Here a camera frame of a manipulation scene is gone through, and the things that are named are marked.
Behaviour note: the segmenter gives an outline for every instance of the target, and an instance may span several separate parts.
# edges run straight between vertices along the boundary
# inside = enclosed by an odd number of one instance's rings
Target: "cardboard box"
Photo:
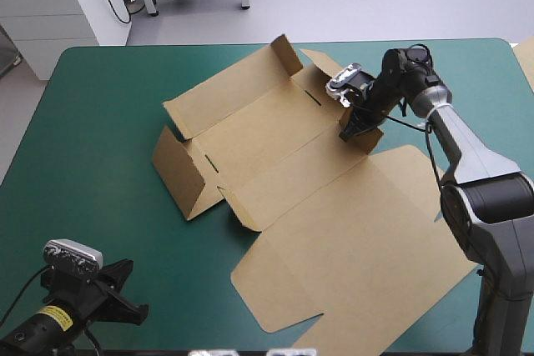
[[[412,146],[344,143],[325,93],[341,67],[285,36],[164,103],[154,166],[187,219],[226,199],[262,234],[232,283],[266,331],[324,314],[296,345],[380,354],[474,265],[439,215],[430,161]]]
[[[534,91],[534,37],[514,47],[517,61],[525,73],[528,83]]]

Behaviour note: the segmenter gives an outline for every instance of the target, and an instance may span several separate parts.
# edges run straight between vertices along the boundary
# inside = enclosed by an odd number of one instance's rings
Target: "cardboard flap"
[[[262,327],[322,311],[298,346],[379,355],[464,278],[429,163],[409,146],[363,158],[266,229],[233,274]]]
[[[322,310],[262,236],[231,275],[232,284],[261,328],[273,333],[321,314]]]
[[[252,103],[302,68],[283,35],[164,107],[184,138],[191,139]]]
[[[297,53],[291,46],[290,41],[285,35],[277,37],[270,46],[275,51],[278,59],[285,68],[285,71],[291,76],[303,68]]]
[[[241,224],[243,224],[243,226],[255,232],[261,231],[261,229],[254,222],[254,219],[250,216],[250,213],[247,211],[246,208],[243,207],[241,202],[237,199],[235,194],[232,193],[232,191],[225,188],[219,188],[219,191],[223,195],[226,202],[228,202],[228,205],[230,206],[234,214],[237,216]]]
[[[326,53],[316,50],[300,49],[312,63],[330,78],[335,77],[343,68],[332,60]]]
[[[514,53],[534,91],[534,37],[515,46]]]
[[[165,126],[152,158],[174,201],[186,218],[204,189],[205,181],[184,145]]]

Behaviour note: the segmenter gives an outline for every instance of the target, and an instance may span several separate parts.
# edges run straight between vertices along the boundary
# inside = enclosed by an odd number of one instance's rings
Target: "cabinet drawer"
[[[94,38],[84,15],[0,17],[0,25],[13,41]]]
[[[14,41],[35,75],[47,80],[65,50],[77,46],[98,46],[96,38]]]
[[[0,17],[83,14],[78,0],[0,0]]]

